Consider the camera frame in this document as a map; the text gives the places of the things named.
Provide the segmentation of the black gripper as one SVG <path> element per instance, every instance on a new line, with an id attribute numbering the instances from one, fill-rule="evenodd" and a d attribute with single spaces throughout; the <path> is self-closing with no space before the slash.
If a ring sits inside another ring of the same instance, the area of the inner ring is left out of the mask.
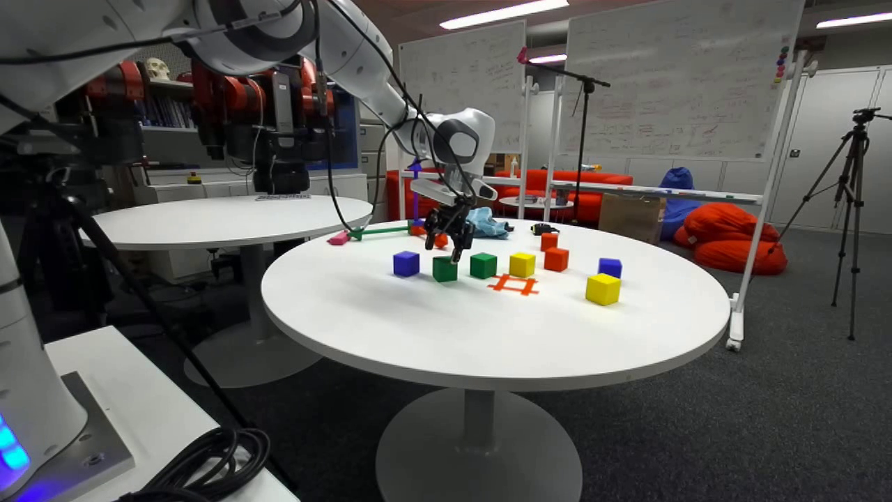
<path id="1" fill-rule="evenodd" d="M 468 211 L 471 211 L 468 200 L 457 200 L 455 206 L 430 208 L 423 217 L 423 228 L 428 228 L 428 239 L 430 239 L 428 250 L 440 249 L 439 235 L 447 235 L 455 242 L 453 263 L 460 263 L 462 245 L 468 245 L 475 236 L 475 228 L 468 222 Z"/>

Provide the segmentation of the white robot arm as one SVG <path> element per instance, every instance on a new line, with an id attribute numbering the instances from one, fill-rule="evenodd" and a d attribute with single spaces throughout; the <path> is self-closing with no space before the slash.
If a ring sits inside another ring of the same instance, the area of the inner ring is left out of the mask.
<path id="1" fill-rule="evenodd" d="M 241 79 L 309 56 L 408 153 L 440 166 L 440 185 L 411 185 L 436 200 L 428 235 L 448 235 L 453 260 L 475 242 L 468 211 L 493 197 L 483 166 L 496 119 L 483 109 L 423 112 L 394 69 L 391 41 L 355 0 L 0 0 L 0 132 L 40 122 L 64 94 L 152 45 L 179 45 Z"/>

